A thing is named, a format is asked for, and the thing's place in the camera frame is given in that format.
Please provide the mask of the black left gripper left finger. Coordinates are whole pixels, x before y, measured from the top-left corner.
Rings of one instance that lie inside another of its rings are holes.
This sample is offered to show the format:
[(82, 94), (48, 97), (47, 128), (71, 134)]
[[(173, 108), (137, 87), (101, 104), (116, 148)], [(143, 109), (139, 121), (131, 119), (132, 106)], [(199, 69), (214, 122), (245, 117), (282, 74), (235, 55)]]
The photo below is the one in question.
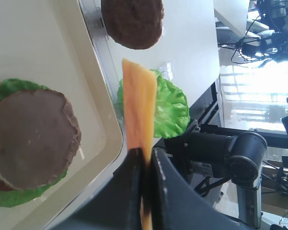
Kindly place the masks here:
[(128, 150), (110, 181), (86, 205), (54, 230), (141, 230), (141, 148)]

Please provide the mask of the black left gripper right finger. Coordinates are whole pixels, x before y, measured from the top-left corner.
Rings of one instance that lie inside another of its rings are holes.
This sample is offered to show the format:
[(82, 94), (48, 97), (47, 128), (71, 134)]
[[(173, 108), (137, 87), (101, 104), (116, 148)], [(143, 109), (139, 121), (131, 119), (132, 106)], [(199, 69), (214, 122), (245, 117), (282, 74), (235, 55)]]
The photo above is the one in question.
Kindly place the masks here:
[(161, 148), (151, 156), (151, 213), (155, 230), (247, 230), (215, 211), (183, 179)]

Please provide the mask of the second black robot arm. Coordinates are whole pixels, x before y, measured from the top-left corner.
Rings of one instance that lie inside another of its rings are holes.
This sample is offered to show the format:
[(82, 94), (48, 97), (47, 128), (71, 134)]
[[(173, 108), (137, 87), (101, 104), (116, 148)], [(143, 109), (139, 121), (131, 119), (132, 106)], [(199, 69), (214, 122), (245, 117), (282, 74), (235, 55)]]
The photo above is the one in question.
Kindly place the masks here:
[[(266, 140), (254, 132), (233, 136), (200, 133), (194, 126), (169, 142), (169, 150), (206, 166), (218, 181), (191, 188), (166, 151), (152, 150), (144, 163), (143, 150), (130, 149), (111, 180), (87, 204), (55, 226), (57, 230), (142, 230), (141, 201), (148, 199), (152, 230), (254, 230), (261, 225), (261, 176)], [(209, 206), (203, 194), (232, 181), (237, 187), (239, 218), (234, 220)]]

